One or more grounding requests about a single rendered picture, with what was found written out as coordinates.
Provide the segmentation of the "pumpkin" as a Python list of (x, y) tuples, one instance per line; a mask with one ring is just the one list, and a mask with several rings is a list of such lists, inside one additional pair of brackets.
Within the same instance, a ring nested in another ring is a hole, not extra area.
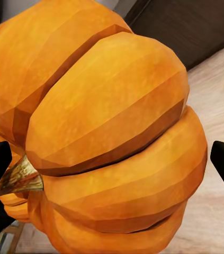
[(21, 223), (31, 224), (28, 214), (28, 200), (17, 197), (14, 193), (0, 196), (1, 202), (4, 204), (6, 214)]
[(60, 254), (158, 254), (203, 182), (186, 66), (95, 0), (42, 0), (0, 24), (0, 196), (28, 200)]

